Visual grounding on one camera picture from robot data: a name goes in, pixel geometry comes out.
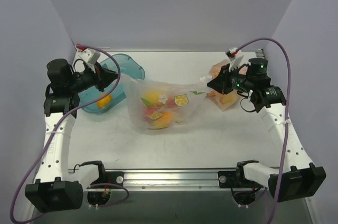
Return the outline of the yellow fake lemon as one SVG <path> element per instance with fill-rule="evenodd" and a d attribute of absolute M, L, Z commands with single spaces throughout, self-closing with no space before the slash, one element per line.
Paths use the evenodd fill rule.
<path fill-rule="evenodd" d="M 161 91 L 148 89 L 143 93 L 143 98 L 147 100 L 150 104 L 153 104 L 158 107 L 162 105 L 162 103 L 159 100 L 162 94 L 163 93 Z"/>

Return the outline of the orange yellow fake mango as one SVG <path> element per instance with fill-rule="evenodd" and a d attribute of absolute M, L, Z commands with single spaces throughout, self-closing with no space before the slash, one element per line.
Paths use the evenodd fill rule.
<path fill-rule="evenodd" d="M 160 114 L 162 116 L 153 122 L 155 129 L 167 128 L 175 121 L 175 115 L 172 112 L 162 111 Z"/>

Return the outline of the clear printed plastic bag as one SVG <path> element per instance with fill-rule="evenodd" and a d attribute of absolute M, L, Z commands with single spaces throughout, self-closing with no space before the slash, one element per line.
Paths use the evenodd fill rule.
<path fill-rule="evenodd" d="M 201 105 L 209 92 L 211 75 L 201 76 L 193 84 L 172 84 L 133 79 L 122 75 L 127 110 L 139 131 L 165 129 L 184 122 Z"/>

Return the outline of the red fake apple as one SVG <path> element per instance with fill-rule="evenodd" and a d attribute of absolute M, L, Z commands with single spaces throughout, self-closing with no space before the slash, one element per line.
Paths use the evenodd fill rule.
<path fill-rule="evenodd" d="M 153 105 L 145 105 L 143 109 L 143 116 L 146 120 L 156 120 L 158 119 L 158 108 Z"/>
<path fill-rule="evenodd" d="M 179 108 L 179 105 L 175 101 L 175 97 L 169 97 L 165 105 L 168 108 Z"/>

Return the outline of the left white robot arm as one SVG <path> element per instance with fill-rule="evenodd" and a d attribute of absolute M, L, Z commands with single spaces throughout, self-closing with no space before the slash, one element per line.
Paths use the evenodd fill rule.
<path fill-rule="evenodd" d="M 119 83 L 121 74 L 120 70 L 103 68 L 98 62 L 75 72 L 65 59 L 52 60 L 46 68 L 50 84 L 43 105 L 44 149 L 37 161 L 35 181 L 25 187 L 26 198 L 41 213 L 79 209 L 86 188 L 105 185 L 107 174 L 102 161 L 90 161 L 82 164 L 79 171 L 69 173 L 70 139 L 80 107 L 79 93 L 91 87 L 104 91 L 111 83 Z"/>

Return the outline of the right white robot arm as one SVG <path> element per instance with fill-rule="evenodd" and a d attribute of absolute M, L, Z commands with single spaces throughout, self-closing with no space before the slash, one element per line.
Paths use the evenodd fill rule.
<path fill-rule="evenodd" d="M 234 173 L 236 184 L 256 183 L 267 187 L 278 202 L 313 196 L 326 178 L 324 168 L 316 166 L 305 152 L 288 117 L 286 97 L 267 75 L 268 61 L 253 58 L 245 66 L 245 74 L 240 72 L 240 67 L 222 66 L 218 72 L 211 73 L 207 86 L 223 95 L 233 91 L 244 93 L 265 123 L 276 148 L 281 150 L 284 162 L 281 171 L 256 160 L 238 162 Z"/>

